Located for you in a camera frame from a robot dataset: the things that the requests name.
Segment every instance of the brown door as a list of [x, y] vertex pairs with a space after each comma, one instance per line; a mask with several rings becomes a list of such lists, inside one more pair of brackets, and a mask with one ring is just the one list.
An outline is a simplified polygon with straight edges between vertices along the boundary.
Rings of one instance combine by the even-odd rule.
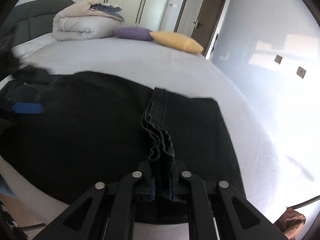
[[203, 0], [202, 2], [191, 38], [204, 47], [202, 52], [204, 56], [208, 52], [225, 1], [226, 0]]

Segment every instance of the floor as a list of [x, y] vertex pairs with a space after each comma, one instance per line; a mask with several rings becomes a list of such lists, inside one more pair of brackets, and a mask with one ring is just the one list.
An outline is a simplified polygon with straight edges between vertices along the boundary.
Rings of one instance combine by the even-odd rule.
[[[0, 194], [0, 200], [19, 227], [27, 227], [42, 223], [28, 209], [26, 209], [19, 200], [7, 197], [3, 194]], [[26, 234], [30, 239], [33, 239], [40, 231], [41, 229], [35, 229], [26, 232]]]

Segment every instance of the mattress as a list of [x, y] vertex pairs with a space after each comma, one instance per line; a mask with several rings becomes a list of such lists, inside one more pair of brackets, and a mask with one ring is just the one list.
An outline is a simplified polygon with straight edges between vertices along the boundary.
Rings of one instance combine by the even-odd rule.
[[[165, 88], [190, 97], [214, 98], [230, 133], [248, 201], [270, 220], [285, 211], [284, 203], [274, 199], [280, 183], [280, 164], [270, 138], [237, 87], [202, 55], [150, 41], [113, 37], [52, 42], [46, 35], [43, 39], [50, 40], [46, 46], [43, 41], [33, 51], [24, 49], [24, 46], [31, 46], [32, 41], [29, 41], [15, 48], [24, 64], [45, 67], [52, 74], [85, 70], [108, 73], [150, 88]], [[28, 51], [25, 57], [21, 52], [24, 50]], [[23, 204], [45, 223], [50, 223], [67, 207], [31, 185], [2, 158], [0, 173]], [[155, 231], [161, 232], [160, 235], [156, 236]], [[152, 239], [188, 239], [188, 225], [136, 223], [135, 239], [150, 239], [151, 234]]]

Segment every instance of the upholstered headboard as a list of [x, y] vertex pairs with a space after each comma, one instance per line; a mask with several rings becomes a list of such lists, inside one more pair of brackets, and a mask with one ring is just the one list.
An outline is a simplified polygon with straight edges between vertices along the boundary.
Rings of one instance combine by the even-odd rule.
[[17, 26], [12, 46], [52, 32], [54, 16], [73, 4], [72, 0], [35, 0], [17, 5], [4, 22], [4, 28]]

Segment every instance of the brown bag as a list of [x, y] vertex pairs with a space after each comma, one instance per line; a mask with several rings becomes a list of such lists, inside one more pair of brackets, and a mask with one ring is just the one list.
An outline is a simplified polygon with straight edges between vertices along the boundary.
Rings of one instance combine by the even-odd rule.
[[294, 240], [305, 223], [306, 217], [304, 215], [292, 208], [287, 208], [274, 225], [279, 228], [289, 240]]

